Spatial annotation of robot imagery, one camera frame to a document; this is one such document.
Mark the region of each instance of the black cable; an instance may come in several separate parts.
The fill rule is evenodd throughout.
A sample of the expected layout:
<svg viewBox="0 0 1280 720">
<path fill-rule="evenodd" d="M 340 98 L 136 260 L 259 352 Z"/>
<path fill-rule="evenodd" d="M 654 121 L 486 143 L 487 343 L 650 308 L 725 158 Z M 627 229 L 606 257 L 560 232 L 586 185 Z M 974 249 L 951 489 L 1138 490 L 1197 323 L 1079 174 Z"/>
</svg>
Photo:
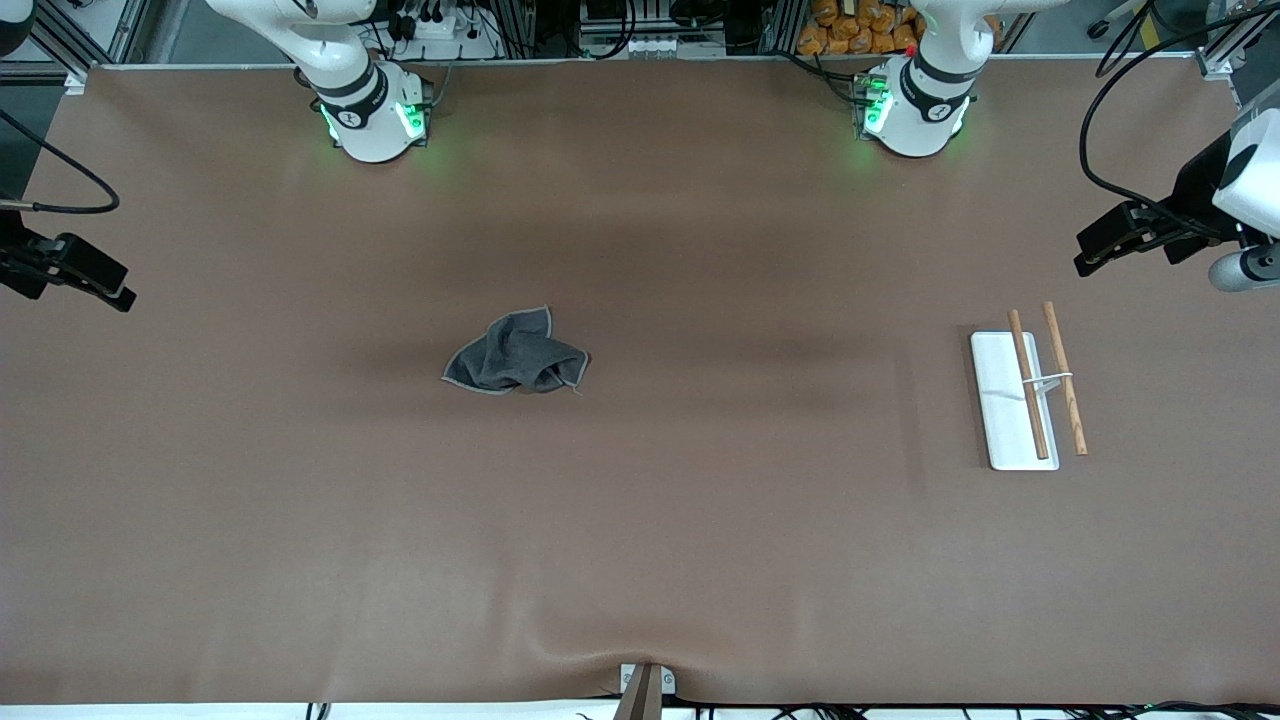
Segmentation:
<svg viewBox="0 0 1280 720">
<path fill-rule="evenodd" d="M 316 720 L 326 720 L 329 717 L 329 708 L 333 707 L 332 702 L 308 702 L 306 720 L 311 720 L 311 710 L 316 706 L 319 706 Z"/>
<path fill-rule="evenodd" d="M 832 79 L 831 73 L 828 73 L 826 69 L 823 69 L 823 67 L 822 67 L 822 59 L 820 58 L 818 58 L 817 55 L 814 55 L 813 56 L 813 61 L 817 65 L 818 72 L 822 73 L 822 79 L 827 81 L 827 87 L 831 88 L 831 91 L 836 95 L 836 97 L 840 97 L 845 102 L 849 102 L 850 105 L 854 105 L 854 106 L 865 105 L 867 104 L 865 101 L 858 100 L 852 95 L 847 95 L 844 91 L 841 91 L 838 87 L 836 87 L 836 83 Z"/>
<path fill-rule="evenodd" d="M 378 29 L 378 24 L 372 20 L 365 20 L 365 24 L 374 31 L 374 38 L 378 40 L 378 51 L 383 54 L 383 58 L 390 59 L 387 53 L 387 45 L 383 44 L 383 31 Z"/>
<path fill-rule="evenodd" d="M 440 106 L 440 102 L 444 102 L 444 94 L 449 91 L 449 79 L 453 77 L 453 65 L 456 65 L 457 63 L 458 63 L 457 60 L 449 61 L 449 69 L 444 70 L 444 82 L 440 83 L 440 92 L 431 99 L 431 102 L 428 105 L 428 108 L 434 110 Z"/>
<path fill-rule="evenodd" d="M 1164 13 L 1160 12 L 1160 8 L 1157 8 L 1155 3 L 1151 4 L 1151 18 L 1156 20 L 1157 26 L 1165 28 L 1167 32 L 1171 32 L 1174 35 L 1183 32 L 1181 28 L 1179 28 L 1178 26 L 1175 26 L 1174 23 L 1169 22 L 1169 19 L 1165 18 Z"/>
<path fill-rule="evenodd" d="M 1280 3 L 1268 3 L 1266 5 L 1261 5 L 1258 8 L 1248 10 L 1245 13 L 1240 13 L 1239 15 L 1235 15 L 1233 18 L 1224 18 L 1221 20 L 1212 22 L 1212 23 L 1201 26 L 1198 28 L 1193 28 L 1193 29 L 1189 29 L 1187 32 L 1175 35 L 1174 37 L 1170 37 L 1169 40 L 1166 40 L 1164 42 L 1158 42 L 1158 44 L 1153 45 L 1152 47 L 1142 51 L 1137 58 L 1134 58 L 1133 60 L 1129 60 L 1129 63 L 1126 63 L 1124 67 L 1121 67 L 1119 70 L 1116 70 L 1115 74 L 1112 74 L 1107 79 L 1107 82 L 1105 82 L 1102 85 L 1102 88 L 1098 90 L 1098 94 L 1093 97 L 1093 102 L 1089 104 L 1089 109 L 1085 110 L 1085 113 L 1084 113 L 1084 119 L 1080 122 L 1079 155 L 1080 155 L 1080 170 L 1084 172 L 1084 177 L 1087 177 L 1089 179 L 1089 182 L 1092 182 L 1093 184 L 1101 187 L 1102 190 L 1106 190 L 1108 192 L 1114 192 L 1114 193 L 1116 193 L 1116 195 L 1119 195 L 1121 197 L 1128 197 L 1129 200 L 1139 202 L 1146 209 L 1148 209 L 1152 213 L 1160 215 L 1161 218 L 1165 218 L 1166 220 L 1176 223 L 1179 227 L 1181 227 L 1183 229 L 1185 229 L 1188 232 L 1196 233 L 1196 234 L 1206 237 L 1208 240 L 1230 241 L 1231 238 L 1224 237 L 1224 236 L 1219 234 L 1216 231 L 1213 231 L 1212 228 L 1206 227 L 1203 223 L 1199 223 L 1199 222 L 1196 222 L 1193 219 L 1178 215 L 1178 214 L 1167 210 L 1166 208 L 1164 208 L 1162 205 L 1160 205 L 1155 200 L 1147 197 L 1146 195 L 1142 195 L 1139 192 L 1129 190 L 1128 187 L 1124 187 L 1124 186 L 1116 184 L 1114 182 L 1110 182 L 1107 179 L 1103 179 L 1101 176 L 1098 176 L 1097 173 L 1094 173 L 1093 168 L 1089 167 L 1089 128 L 1093 126 L 1093 115 L 1097 114 L 1098 108 L 1102 106 L 1102 101 L 1106 100 L 1107 95 L 1111 92 L 1111 88 L 1114 88 L 1117 82 L 1120 82 L 1126 74 L 1129 74 L 1130 70 L 1133 70 L 1135 67 L 1138 67 L 1138 64 L 1142 63 L 1143 60 L 1146 60 L 1147 58 L 1151 58 L 1152 55 L 1155 55 L 1156 53 L 1160 53 L 1161 50 L 1167 50 L 1169 47 L 1172 47 L 1174 45 L 1178 45 L 1179 42 L 1185 42 L 1185 41 L 1190 40 L 1192 37 L 1194 37 L 1197 35 L 1208 33 L 1208 32 L 1212 32 L 1215 29 L 1224 28 L 1224 27 L 1238 26 L 1238 24 L 1240 24 L 1242 22 L 1244 22 L 1247 19 L 1256 18 L 1258 15 L 1263 15 L 1263 14 L 1267 14 L 1267 13 L 1274 13 L 1277 8 L 1280 8 Z M 1135 716 L 1137 716 L 1137 714 L 1135 715 L 1121 715 L 1121 716 L 1107 717 L 1106 720 L 1133 720 L 1133 717 L 1135 717 Z"/>
<path fill-rule="evenodd" d="M 637 22 L 636 3 L 635 3 L 635 0 L 627 0 L 627 9 L 631 12 L 631 27 L 630 27 L 630 29 L 627 29 L 627 17 L 623 13 L 621 22 L 618 23 L 618 28 L 622 31 L 622 35 L 618 36 L 618 41 L 604 55 L 599 55 L 599 56 L 591 55 L 586 50 L 582 50 L 581 47 L 579 47 L 577 42 L 575 42 L 573 38 L 571 37 L 575 20 L 572 19 L 572 15 L 568 15 L 564 12 L 564 9 L 566 8 L 573 8 L 573 6 L 577 6 L 577 1 L 576 0 L 564 0 L 564 3 L 561 5 L 561 37 L 564 38 L 564 47 L 570 53 L 572 53 L 575 56 L 577 56 L 577 58 L 595 59 L 595 60 L 608 60 L 609 58 L 613 58 L 618 53 L 622 53 L 623 50 L 626 50 L 627 46 L 631 44 L 631 41 L 635 38 L 635 35 L 636 35 L 636 22 Z M 564 22 L 566 17 L 570 18 L 568 23 Z"/>
<path fill-rule="evenodd" d="M 9 113 L 5 113 L 4 110 L 0 110 L 0 119 L 3 119 L 4 122 L 9 123 L 13 127 L 13 129 L 15 129 L 15 131 L 20 132 L 22 135 L 24 135 L 27 137 L 27 140 L 35 142 L 36 145 L 44 147 L 45 150 L 49 150 L 59 160 L 61 160 L 63 163 L 67 163 L 68 165 L 70 165 L 72 168 L 74 168 L 76 170 L 78 170 L 79 174 L 82 174 L 82 176 L 87 177 L 88 179 L 91 179 L 93 182 L 93 184 L 96 184 L 100 188 L 102 188 L 102 192 L 105 192 L 106 196 L 110 199 L 110 201 L 108 201 L 105 205 L 46 205 L 44 202 L 27 201 L 31 205 L 29 210 L 36 211 L 36 213 L 61 213 L 64 215 L 99 215 L 99 214 L 102 214 L 102 213 L 110 213 L 111 210 L 115 210 L 116 208 L 120 206 L 120 196 L 116 195 L 115 188 L 113 188 L 110 184 L 108 184 L 106 181 L 104 181 L 102 178 L 97 177 L 93 173 L 93 170 L 91 170 L 91 169 L 86 168 L 84 165 L 79 164 L 70 155 L 68 155 L 68 154 L 63 152 L 61 150 L 54 147 L 52 143 L 50 143 L 45 138 L 40 137 L 38 135 L 31 132 L 31 129 L 27 126 L 19 123 L 18 119 L 14 118 L 13 115 L 10 115 Z"/>
<path fill-rule="evenodd" d="M 764 53 L 760 53 L 760 54 L 762 55 L 777 55 L 778 58 L 786 58 L 787 60 L 791 60 L 792 64 L 795 64 L 796 67 L 799 67 L 800 69 L 803 69 L 804 72 L 806 72 L 806 73 L 809 73 L 812 76 L 829 77 L 832 79 L 842 79 L 845 82 L 852 82 L 854 81 L 854 76 L 851 76 L 851 74 L 829 73 L 829 72 L 820 70 L 820 69 L 810 65 L 809 63 L 805 63 L 803 59 L 800 59 L 799 55 L 795 55 L 792 53 L 787 53 L 786 50 L 765 50 Z"/>
<path fill-rule="evenodd" d="M 1133 50 L 1133 45 L 1142 36 L 1142 23 L 1146 22 L 1147 15 L 1151 14 L 1151 9 L 1156 6 L 1156 0 L 1147 0 L 1143 3 L 1138 10 L 1129 18 L 1124 28 L 1116 35 L 1116 38 L 1111 41 L 1111 46 L 1107 51 L 1102 54 L 1102 59 L 1098 60 L 1098 68 L 1093 70 L 1093 77 L 1101 78 L 1106 77 L 1111 70 L 1116 69 L 1116 65 L 1124 61 L 1125 55 Z M 1124 44 L 1124 50 L 1116 55 L 1116 50 L 1120 44 Z"/>
<path fill-rule="evenodd" d="M 471 12 L 472 12 L 472 15 L 470 18 L 467 18 L 467 19 L 470 19 L 471 22 L 475 22 L 475 15 L 480 15 L 480 19 L 484 22 L 485 27 L 488 27 L 489 29 L 492 29 L 494 32 L 494 35 L 502 37 L 502 40 L 504 42 L 507 42 L 508 45 L 513 45 L 516 47 L 520 47 L 521 54 L 525 55 L 526 58 L 529 56 L 527 55 L 529 51 L 538 51 L 538 45 L 536 44 L 535 45 L 529 45 L 526 42 L 520 42 L 518 40 L 513 40 L 509 35 L 507 35 L 507 31 L 502 27 L 502 20 L 490 22 L 489 20 L 489 15 L 484 14 L 480 10 L 480 8 L 475 4 L 474 0 L 471 3 Z"/>
</svg>

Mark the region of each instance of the brown table surface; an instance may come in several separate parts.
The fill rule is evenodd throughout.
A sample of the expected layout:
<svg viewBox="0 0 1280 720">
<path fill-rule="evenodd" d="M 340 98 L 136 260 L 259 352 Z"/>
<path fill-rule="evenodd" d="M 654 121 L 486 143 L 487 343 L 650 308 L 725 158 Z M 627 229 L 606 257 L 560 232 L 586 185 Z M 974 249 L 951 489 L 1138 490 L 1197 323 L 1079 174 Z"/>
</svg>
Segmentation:
<svg viewBox="0 0 1280 720">
<path fill-rule="evenodd" d="M 1280 293 L 1216 252 L 1075 277 L 1098 85 L 992 63 L 906 160 L 786 63 L 466 68 L 370 167 L 288 73 L 95 73 L 50 137 L 124 205 L 31 222 L 140 300 L 0 293 L 0 697 L 531 700 L 652 659 L 722 702 L 1280 701 Z M 1114 100 L 1098 168 L 1157 196 L 1233 117 L 1185 60 Z M 28 196 L 96 197 L 47 155 Z M 1093 452 L 995 473 L 968 336 L 1043 338 L 1046 299 Z M 584 397 L 438 380 L 544 302 Z"/>
</svg>

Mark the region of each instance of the white tray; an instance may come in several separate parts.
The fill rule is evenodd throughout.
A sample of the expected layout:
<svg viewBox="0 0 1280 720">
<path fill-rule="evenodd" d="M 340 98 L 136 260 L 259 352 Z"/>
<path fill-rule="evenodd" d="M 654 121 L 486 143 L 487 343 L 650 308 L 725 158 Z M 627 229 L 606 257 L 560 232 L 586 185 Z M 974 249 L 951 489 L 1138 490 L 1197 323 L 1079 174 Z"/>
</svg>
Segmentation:
<svg viewBox="0 0 1280 720">
<path fill-rule="evenodd" d="M 1036 336 L 1023 333 L 1032 377 L 1041 377 Z M 1057 443 L 1053 423 L 1048 418 L 1048 402 L 1039 395 L 1041 421 L 1044 423 L 1044 441 L 1048 459 L 1036 457 L 1036 439 L 1032 420 L 1027 415 L 1023 397 L 1023 375 L 1018 370 L 1018 351 L 1014 333 L 980 331 L 969 338 L 973 347 L 973 365 L 978 377 L 978 402 L 982 405 L 982 424 L 987 433 L 987 455 L 993 470 L 1057 470 Z"/>
</svg>

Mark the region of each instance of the green led light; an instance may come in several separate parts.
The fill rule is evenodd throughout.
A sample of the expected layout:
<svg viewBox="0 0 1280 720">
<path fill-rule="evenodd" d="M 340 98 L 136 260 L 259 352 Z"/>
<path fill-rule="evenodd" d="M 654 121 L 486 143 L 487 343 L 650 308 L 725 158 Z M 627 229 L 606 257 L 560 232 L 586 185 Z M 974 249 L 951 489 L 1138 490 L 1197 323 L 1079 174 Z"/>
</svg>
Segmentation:
<svg viewBox="0 0 1280 720">
<path fill-rule="evenodd" d="M 867 124 L 864 129 L 867 132 L 879 132 L 884 129 L 884 119 L 888 118 L 888 111 L 893 109 L 893 94 L 887 90 L 881 94 L 879 100 L 870 104 L 867 108 Z"/>
<path fill-rule="evenodd" d="M 404 126 L 404 132 L 410 137 L 419 137 L 422 135 L 422 111 L 412 105 L 404 105 L 403 102 L 396 104 L 396 114 L 399 115 L 401 124 Z"/>
<path fill-rule="evenodd" d="M 340 142 L 338 140 L 338 128 L 333 124 L 333 117 L 329 114 L 329 109 L 320 105 L 320 114 L 324 115 L 324 122 L 329 126 L 329 137 L 332 137 L 334 142 Z"/>
</svg>

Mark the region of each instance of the snack package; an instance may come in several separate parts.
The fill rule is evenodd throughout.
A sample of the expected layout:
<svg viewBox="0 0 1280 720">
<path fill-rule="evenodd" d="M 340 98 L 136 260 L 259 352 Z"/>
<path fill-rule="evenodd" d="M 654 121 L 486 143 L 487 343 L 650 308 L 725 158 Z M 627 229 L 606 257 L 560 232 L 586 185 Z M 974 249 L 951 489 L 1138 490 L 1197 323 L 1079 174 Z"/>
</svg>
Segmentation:
<svg viewBox="0 0 1280 720">
<path fill-rule="evenodd" d="M 915 44 L 915 33 L 911 32 L 910 23 L 893 28 L 893 50 L 906 50 Z"/>
<path fill-rule="evenodd" d="M 987 20 L 988 26 L 991 26 L 991 32 L 996 33 L 993 42 L 996 47 L 1000 47 L 1005 42 L 1005 26 L 996 15 L 987 15 L 983 19 Z"/>
<path fill-rule="evenodd" d="M 805 26 L 800 31 L 800 40 L 796 41 L 796 53 L 800 55 L 817 55 L 827 47 L 827 28 L 818 26 Z"/>
<path fill-rule="evenodd" d="M 863 29 L 858 26 L 858 18 L 840 18 L 831 26 L 832 40 L 852 40 Z"/>
<path fill-rule="evenodd" d="M 872 27 L 872 23 L 884 14 L 884 6 L 879 0 L 858 0 L 858 24 Z"/>
<path fill-rule="evenodd" d="M 893 8 L 892 6 L 888 6 L 888 5 L 882 6 L 879 17 L 876 18 L 874 20 L 872 20 L 872 32 L 890 32 L 890 31 L 892 31 L 893 29 L 893 15 L 895 15 L 895 13 L 893 13 Z"/>
<path fill-rule="evenodd" d="M 893 36 L 884 32 L 872 33 L 872 53 L 883 55 L 893 51 Z"/>
<path fill-rule="evenodd" d="M 849 41 L 850 53 L 870 53 L 872 51 L 872 31 L 863 28 L 858 31 L 858 35 Z"/>
<path fill-rule="evenodd" d="M 809 12 L 813 13 L 814 22 L 822 27 L 831 27 L 840 19 L 840 5 L 836 4 L 836 0 L 813 0 L 809 4 Z"/>
</svg>

